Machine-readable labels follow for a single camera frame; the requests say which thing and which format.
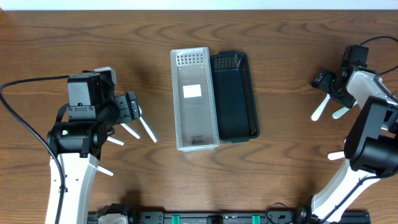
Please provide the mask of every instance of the white sticker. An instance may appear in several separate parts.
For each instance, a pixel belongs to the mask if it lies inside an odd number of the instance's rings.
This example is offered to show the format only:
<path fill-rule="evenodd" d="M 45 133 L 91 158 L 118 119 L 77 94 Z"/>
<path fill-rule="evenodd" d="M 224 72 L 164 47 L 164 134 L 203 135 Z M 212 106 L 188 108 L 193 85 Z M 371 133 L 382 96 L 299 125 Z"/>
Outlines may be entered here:
<path fill-rule="evenodd" d="M 183 86 L 184 98 L 198 97 L 201 96 L 200 85 L 189 85 Z"/>

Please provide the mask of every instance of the plastic tray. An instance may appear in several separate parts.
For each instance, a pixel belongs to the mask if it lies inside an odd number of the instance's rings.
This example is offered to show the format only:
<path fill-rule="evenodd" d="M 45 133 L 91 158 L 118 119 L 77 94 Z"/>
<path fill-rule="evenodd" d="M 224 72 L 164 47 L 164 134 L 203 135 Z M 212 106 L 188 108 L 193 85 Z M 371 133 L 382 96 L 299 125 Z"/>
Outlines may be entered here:
<path fill-rule="evenodd" d="M 260 135 L 248 58 L 234 51 L 210 57 L 220 140 L 244 142 Z"/>
<path fill-rule="evenodd" d="M 220 145 L 207 47 L 172 50 L 177 149 L 196 151 Z"/>

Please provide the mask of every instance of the green tape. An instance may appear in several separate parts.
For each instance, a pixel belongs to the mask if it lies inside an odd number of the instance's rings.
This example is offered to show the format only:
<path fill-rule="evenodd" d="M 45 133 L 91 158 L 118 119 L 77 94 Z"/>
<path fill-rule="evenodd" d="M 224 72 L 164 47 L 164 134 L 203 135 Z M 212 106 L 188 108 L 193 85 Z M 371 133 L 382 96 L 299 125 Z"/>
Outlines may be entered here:
<path fill-rule="evenodd" d="M 172 224 L 180 224 L 180 216 L 172 215 Z"/>
<path fill-rule="evenodd" d="M 251 217 L 251 220 L 253 222 L 253 224 L 261 224 L 261 219 L 259 215 L 253 215 Z"/>

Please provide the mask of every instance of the wood surface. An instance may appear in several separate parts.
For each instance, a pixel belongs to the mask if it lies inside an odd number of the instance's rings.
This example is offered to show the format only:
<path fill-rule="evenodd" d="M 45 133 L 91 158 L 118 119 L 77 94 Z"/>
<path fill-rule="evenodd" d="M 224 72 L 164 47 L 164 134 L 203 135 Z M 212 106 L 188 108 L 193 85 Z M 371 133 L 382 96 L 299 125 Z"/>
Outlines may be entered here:
<path fill-rule="evenodd" d="M 0 21 L 0 82 L 68 75 L 111 66 L 117 94 L 133 90 L 153 143 L 139 121 L 137 140 L 116 127 L 102 148 L 90 210 L 111 203 L 166 211 L 264 211 L 271 203 L 297 207 L 324 188 L 341 165 L 329 152 L 343 149 L 359 108 L 339 120 L 330 102 L 317 122 L 312 112 L 325 94 L 310 82 L 322 68 L 338 71 L 344 47 L 378 36 L 398 36 L 397 11 L 15 11 Z M 215 150 L 176 149 L 170 51 L 209 47 L 211 54 L 248 55 L 261 135 Z M 396 65 L 398 45 L 377 40 L 368 65 Z M 397 72 L 384 77 L 398 88 Z M 47 136 L 68 102 L 66 80 L 12 86 L 7 101 Z M 50 156 L 0 106 L 0 223 L 43 223 L 50 192 Z M 398 178 L 366 190 L 350 208 L 367 209 L 373 223 L 398 222 Z"/>

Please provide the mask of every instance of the wooden table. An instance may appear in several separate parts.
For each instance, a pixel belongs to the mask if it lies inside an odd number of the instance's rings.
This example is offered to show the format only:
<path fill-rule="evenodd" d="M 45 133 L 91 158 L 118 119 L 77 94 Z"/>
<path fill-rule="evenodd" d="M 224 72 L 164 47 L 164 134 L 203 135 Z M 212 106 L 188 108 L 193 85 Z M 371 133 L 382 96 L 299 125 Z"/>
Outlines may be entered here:
<path fill-rule="evenodd" d="M 135 139 L 116 127 L 100 164 L 90 210 L 111 203 L 167 211 L 261 210 L 273 202 L 296 207 L 324 188 L 341 161 L 358 113 L 339 120 L 331 102 L 318 122 L 310 116 L 325 94 L 309 83 L 321 68 L 338 71 L 344 47 L 377 35 L 398 36 L 396 11 L 61 11 L 4 12 L 0 21 L 1 83 L 78 73 L 111 66 L 117 94 L 133 90 L 153 143 L 140 122 Z M 245 52 L 251 66 L 261 135 L 210 151 L 176 149 L 170 51 L 207 46 Z M 396 65 L 398 45 L 377 40 L 368 65 Z M 397 72 L 384 77 L 398 88 Z M 5 96 L 46 136 L 59 107 L 68 102 L 65 80 L 7 88 Z M 0 106 L 0 222 L 43 223 L 50 187 L 50 156 L 43 145 Z M 373 223 L 398 222 L 398 178 L 380 181 L 350 208 L 368 209 Z"/>

